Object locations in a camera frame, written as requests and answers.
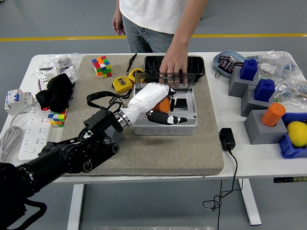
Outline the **person's right hand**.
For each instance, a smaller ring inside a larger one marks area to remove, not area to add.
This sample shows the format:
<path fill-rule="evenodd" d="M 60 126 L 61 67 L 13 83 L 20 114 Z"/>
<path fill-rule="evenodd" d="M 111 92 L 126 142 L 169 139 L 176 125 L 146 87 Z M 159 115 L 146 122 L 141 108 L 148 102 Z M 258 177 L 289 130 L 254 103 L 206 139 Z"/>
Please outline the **person's right hand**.
<path fill-rule="evenodd" d="M 123 20 L 122 20 L 122 14 L 116 12 L 113 16 L 112 19 L 112 27 L 114 32 L 121 36 L 121 35 L 125 35 L 125 29 L 124 29 L 124 25 L 123 25 Z"/>

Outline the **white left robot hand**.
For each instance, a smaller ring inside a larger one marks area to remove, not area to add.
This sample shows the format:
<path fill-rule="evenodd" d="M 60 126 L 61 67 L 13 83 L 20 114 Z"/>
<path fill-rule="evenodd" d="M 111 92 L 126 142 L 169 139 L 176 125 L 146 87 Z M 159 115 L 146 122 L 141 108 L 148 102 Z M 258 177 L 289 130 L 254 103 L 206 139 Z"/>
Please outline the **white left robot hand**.
<path fill-rule="evenodd" d="M 121 108 L 119 114 L 127 126 L 134 125 L 139 115 L 146 114 L 150 122 L 173 125 L 185 123 L 185 117 L 177 117 L 166 112 L 155 111 L 154 107 L 165 98 L 171 98 L 173 104 L 177 101 L 176 92 L 168 85 L 151 82 L 148 83 L 129 101 L 127 108 Z"/>

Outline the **person's left hand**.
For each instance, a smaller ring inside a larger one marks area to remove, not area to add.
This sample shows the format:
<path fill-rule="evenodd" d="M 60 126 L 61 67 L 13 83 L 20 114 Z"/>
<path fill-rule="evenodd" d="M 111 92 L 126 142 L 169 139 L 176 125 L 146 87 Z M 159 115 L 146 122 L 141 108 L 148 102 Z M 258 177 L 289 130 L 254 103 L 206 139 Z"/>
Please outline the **person's left hand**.
<path fill-rule="evenodd" d="M 164 77 L 172 73 L 186 73 L 188 66 L 188 50 L 186 48 L 170 47 L 160 66 L 160 83 Z"/>

